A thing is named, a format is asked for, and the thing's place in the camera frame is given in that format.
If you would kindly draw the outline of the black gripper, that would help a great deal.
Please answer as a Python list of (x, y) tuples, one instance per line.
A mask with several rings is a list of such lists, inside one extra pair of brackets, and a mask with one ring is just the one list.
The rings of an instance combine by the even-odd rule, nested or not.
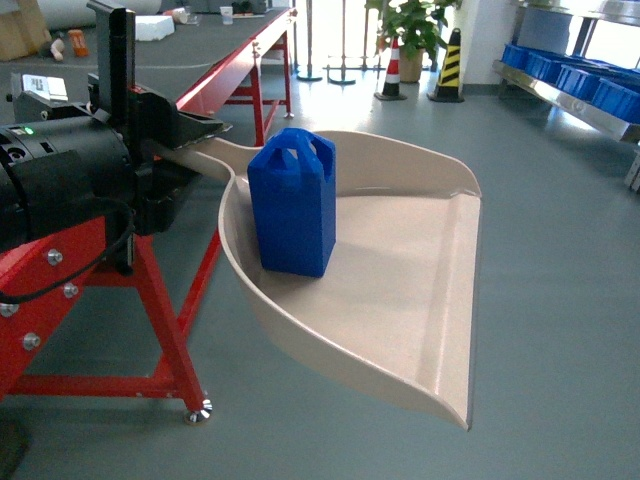
[(182, 148), (228, 132), (232, 125), (177, 111), (161, 94), (135, 81), (135, 18), (117, 1), (89, 1), (96, 16), (98, 71), (88, 77), (91, 111), (106, 121), (129, 151), (134, 172), (133, 225), (139, 235), (167, 231), (200, 175), (171, 167), (153, 153), (152, 144)]

